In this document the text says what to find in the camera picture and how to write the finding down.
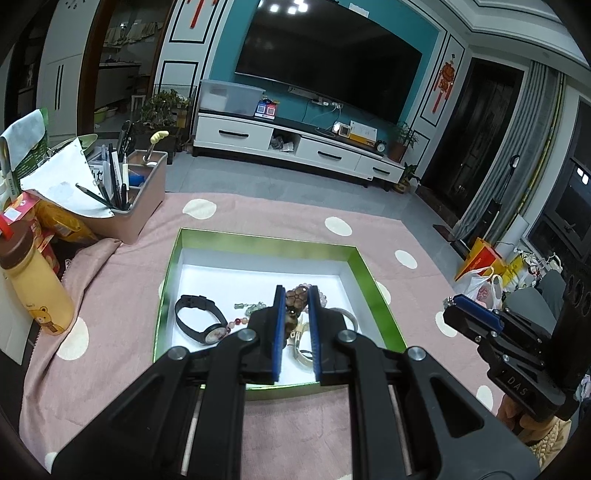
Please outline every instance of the cardboard box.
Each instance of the cardboard box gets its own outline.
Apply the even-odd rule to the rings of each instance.
[[[359,122],[353,122],[351,120],[351,132],[349,134],[350,140],[362,143],[363,145],[374,147],[377,137],[377,128],[368,127],[367,125],[360,124]]]

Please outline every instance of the watch face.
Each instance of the watch face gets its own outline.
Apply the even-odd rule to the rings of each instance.
[[[222,338],[226,336],[226,328],[223,326],[219,326],[216,329],[213,329],[211,332],[207,334],[205,337],[206,345],[212,345],[214,343],[218,343]]]

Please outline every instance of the pen holder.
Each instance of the pen holder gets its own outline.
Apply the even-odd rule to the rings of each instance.
[[[81,215],[82,220],[94,233],[108,238],[117,238],[125,244],[133,244],[139,237],[148,219],[158,205],[164,200],[164,183],[166,180],[166,152],[152,152],[150,161],[156,161],[155,167],[144,165],[145,150],[136,150],[127,162],[129,170],[145,177],[141,187],[129,188],[129,210],[113,210],[113,217],[90,218]]]

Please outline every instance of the wristwatch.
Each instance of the wristwatch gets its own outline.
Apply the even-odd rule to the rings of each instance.
[[[199,310],[207,310],[212,315],[214,315],[215,318],[217,318],[219,323],[210,325],[203,332],[193,330],[178,317],[179,311],[183,308],[197,308]],[[218,343],[226,336],[226,327],[228,326],[228,321],[220,309],[216,307],[216,304],[213,302],[213,300],[209,300],[203,296],[196,297],[194,295],[182,295],[174,305],[174,316],[177,319],[178,327],[185,334],[204,345],[213,345],[214,343]]]

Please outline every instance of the door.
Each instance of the door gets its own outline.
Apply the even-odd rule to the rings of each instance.
[[[460,218],[482,184],[506,133],[523,72],[473,59],[468,80],[423,178]]]
[[[49,113],[50,145],[76,136],[78,82],[82,55],[46,65],[41,105]]]

